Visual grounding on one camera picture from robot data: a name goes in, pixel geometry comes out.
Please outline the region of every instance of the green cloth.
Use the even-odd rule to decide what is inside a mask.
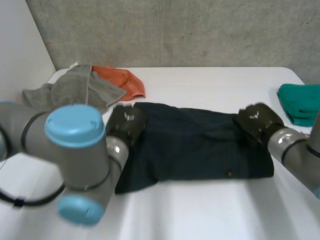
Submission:
[[[320,109],[320,84],[283,84],[277,95],[292,124],[303,127],[314,125]]]

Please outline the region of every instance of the gray robot arm segment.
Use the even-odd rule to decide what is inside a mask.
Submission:
[[[135,118],[128,120],[127,115]],[[115,127],[106,131],[102,116],[91,106],[69,105],[38,113],[1,103],[0,161],[23,152],[57,164],[66,186],[57,206],[59,214],[73,223],[94,225],[114,192],[129,145],[146,120],[146,114],[135,107],[117,106],[109,120]]]
[[[241,109],[233,119],[250,139],[268,148],[310,191],[320,186],[320,114],[310,137],[285,127],[280,117],[263,103]]]

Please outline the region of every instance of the gray towel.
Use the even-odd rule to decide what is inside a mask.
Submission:
[[[79,65],[68,70],[54,83],[22,91],[24,104],[38,111],[50,112],[69,104],[86,104],[104,114],[110,105],[127,92],[99,77],[91,65]]]

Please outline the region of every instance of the orange towel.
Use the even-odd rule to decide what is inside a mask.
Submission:
[[[120,101],[130,101],[136,97],[146,97],[143,82],[129,70],[118,69],[111,66],[93,65],[92,71],[96,72],[100,78],[126,90],[126,95],[124,95]]]

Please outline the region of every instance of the table surface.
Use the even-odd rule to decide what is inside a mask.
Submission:
[[[237,113],[263,102],[292,126],[277,98],[285,83],[303,84],[283,67],[127,68],[145,86],[139,102]],[[66,70],[51,78],[54,82]],[[110,115],[103,116],[106,122]],[[320,201],[278,161],[272,178],[162,182],[138,192],[113,195],[95,227],[68,224],[56,204],[12,209],[0,203],[3,240],[318,240]],[[0,171],[1,188],[39,198],[62,183],[58,168],[18,154]]]

